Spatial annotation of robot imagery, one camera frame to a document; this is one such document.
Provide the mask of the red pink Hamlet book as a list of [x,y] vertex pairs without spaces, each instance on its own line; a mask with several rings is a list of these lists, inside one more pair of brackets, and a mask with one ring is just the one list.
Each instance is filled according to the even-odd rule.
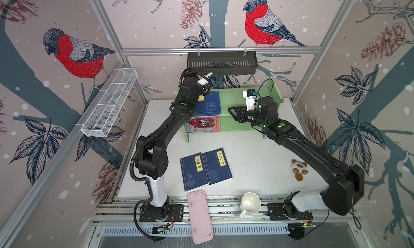
[[220,118],[213,117],[196,117],[190,119],[186,124],[187,133],[205,133],[205,132],[220,132]]

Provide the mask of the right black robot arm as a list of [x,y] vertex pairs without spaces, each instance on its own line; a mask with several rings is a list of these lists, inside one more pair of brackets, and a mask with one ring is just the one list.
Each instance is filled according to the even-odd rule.
[[307,139],[292,123],[281,119],[279,104],[272,98],[276,92],[273,80],[263,83],[266,95],[254,88],[240,88],[230,97],[227,111],[241,124],[248,123],[259,133],[278,145],[290,150],[315,170],[327,184],[311,191],[290,193],[281,207],[270,207],[268,215],[281,220],[311,220],[307,213],[328,209],[339,216],[352,215],[355,226],[361,229],[354,206],[364,195],[364,170],[358,165],[348,165],[327,154]]

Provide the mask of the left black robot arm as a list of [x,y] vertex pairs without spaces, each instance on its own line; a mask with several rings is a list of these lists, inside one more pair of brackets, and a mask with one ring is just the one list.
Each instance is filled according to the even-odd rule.
[[179,91],[169,106],[170,115],[148,136],[140,136],[136,149],[129,163],[129,174],[136,182],[144,182],[148,188],[149,198],[136,203],[133,220],[138,231],[154,243],[161,243],[166,238],[151,236],[139,226],[137,213],[144,208],[157,220],[165,220],[173,213],[169,211],[169,198],[165,190],[163,175],[168,168],[167,147],[180,127],[194,115],[199,96],[209,94],[216,81],[212,72],[202,74],[196,69],[185,69],[179,79]]

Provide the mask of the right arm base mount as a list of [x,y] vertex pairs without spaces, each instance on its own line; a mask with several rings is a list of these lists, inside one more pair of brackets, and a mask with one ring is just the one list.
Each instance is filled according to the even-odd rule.
[[311,211],[301,212],[293,205],[284,203],[268,203],[268,213],[271,221],[312,221]]

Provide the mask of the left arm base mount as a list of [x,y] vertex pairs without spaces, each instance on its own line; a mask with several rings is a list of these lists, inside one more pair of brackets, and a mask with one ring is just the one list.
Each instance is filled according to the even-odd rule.
[[184,206],[176,204],[167,204],[160,208],[144,204],[138,211],[139,221],[143,223],[182,222],[183,214]]

